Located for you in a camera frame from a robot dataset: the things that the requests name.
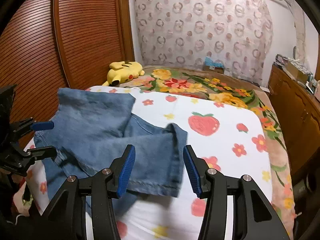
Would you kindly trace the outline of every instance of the blue jeans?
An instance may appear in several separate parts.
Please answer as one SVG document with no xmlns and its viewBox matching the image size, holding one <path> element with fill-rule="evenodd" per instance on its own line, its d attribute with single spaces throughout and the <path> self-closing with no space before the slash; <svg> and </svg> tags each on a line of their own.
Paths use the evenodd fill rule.
<svg viewBox="0 0 320 240">
<path fill-rule="evenodd" d="M 43 160 L 50 199 L 68 176 L 93 176 L 120 157 L 127 144 L 136 148 L 127 189 L 178 196 L 187 132 L 176 124 L 156 127 L 132 114 L 135 98 L 130 94 L 63 88 L 58 97 L 58 111 L 52 118 L 54 129 L 38 131 L 34 136 L 36 147 L 51 145 L 57 149 L 54 161 Z M 124 213 L 135 199 L 135 195 L 126 193 L 114 202 L 115 214 Z"/>
</svg>

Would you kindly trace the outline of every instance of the curtain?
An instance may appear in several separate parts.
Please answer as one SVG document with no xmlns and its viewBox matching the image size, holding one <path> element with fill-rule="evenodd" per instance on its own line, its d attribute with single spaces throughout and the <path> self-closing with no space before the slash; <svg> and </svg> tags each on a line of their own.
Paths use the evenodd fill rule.
<svg viewBox="0 0 320 240">
<path fill-rule="evenodd" d="M 208 56 L 261 84 L 273 36 L 264 0 L 135 0 L 135 13 L 145 65 L 202 69 Z"/>
</svg>

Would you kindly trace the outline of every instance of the brown floral bedspread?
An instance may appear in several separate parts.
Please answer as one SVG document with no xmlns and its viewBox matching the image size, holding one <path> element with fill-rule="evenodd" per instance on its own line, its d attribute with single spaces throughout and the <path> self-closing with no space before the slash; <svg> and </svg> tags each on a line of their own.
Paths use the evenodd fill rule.
<svg viewBox="0 0 320 240">
<path fill-rule="evenodd" d="M 262 147 L 267 147 L 271 174 L 263 173 L 263 179 L 272 180 L 272 206 L 292 237 L 294 201 L 288 155 L 282 131 L 268 96 L 251 83 L 209 71 L 194 71 L 182 68 L 146 67 L 145 75 L 120 87 L 139 87 L 141 92 L 158 91 L 201 98 L 253 111 L 260 119 L 264 138 Z"/>
</svg>

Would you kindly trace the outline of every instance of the yellow stuffed animal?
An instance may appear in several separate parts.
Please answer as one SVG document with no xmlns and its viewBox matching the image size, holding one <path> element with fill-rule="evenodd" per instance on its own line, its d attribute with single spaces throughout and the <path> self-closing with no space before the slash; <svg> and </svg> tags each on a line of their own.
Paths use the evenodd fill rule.
<svg viewBox="0 0 320 240">
<path fill-rule="evenodd" d="M 107 81 L 102 86 L 116 86 L 143 75 L 144 71 L 138 62 L 113 62 L 110 64 Z"/>
</svg>

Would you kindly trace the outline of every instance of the wooden dresser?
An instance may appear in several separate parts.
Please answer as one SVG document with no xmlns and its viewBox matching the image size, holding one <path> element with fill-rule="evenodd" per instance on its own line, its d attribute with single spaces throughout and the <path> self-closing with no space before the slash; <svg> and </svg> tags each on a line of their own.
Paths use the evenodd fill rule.
<svg viewBox="0 0 320 240">
<path fill-rule="evenodd" d="M 268 86 L 295 184 L 308 171 L 320 167 L 320 103 L 276 65 L 272 66 Z"/>
</svg>

